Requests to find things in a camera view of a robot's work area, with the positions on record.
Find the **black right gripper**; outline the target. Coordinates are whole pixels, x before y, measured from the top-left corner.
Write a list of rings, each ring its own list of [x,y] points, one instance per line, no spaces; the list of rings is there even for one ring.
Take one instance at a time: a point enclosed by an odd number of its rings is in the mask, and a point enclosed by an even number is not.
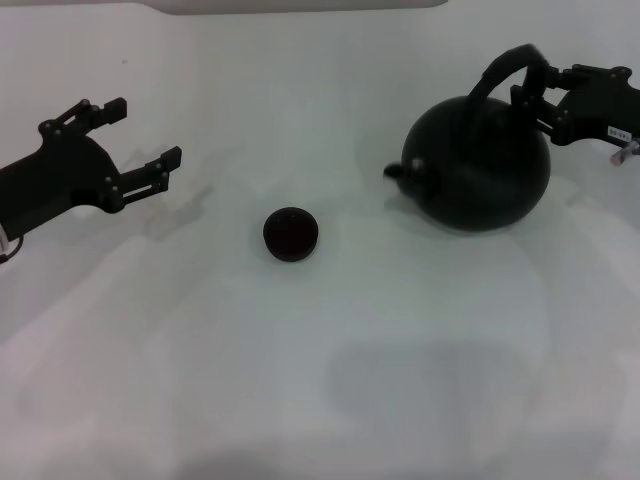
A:
[[[567,91],[558,105],[545,99],[546,87],[524,85],[511,87],[511,105],[557,146],[596,139],[622,147],[639,137],[639,90],[628,83],[631,75],[623,66],[549,67],[545,86]]]

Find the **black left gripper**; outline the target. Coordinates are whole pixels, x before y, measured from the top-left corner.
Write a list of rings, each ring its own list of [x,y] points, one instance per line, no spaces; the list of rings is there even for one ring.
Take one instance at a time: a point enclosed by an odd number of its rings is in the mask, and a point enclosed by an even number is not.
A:
[[[121,97],[102,107],[83,99],[39,126],[39,149],[1,169],[1,227],[8,240],[77,206],[118,213],[168,190],[170,174],[181,166],[180,147],[119,174],[106,150],[86,135],[123,120],[127,112]]]

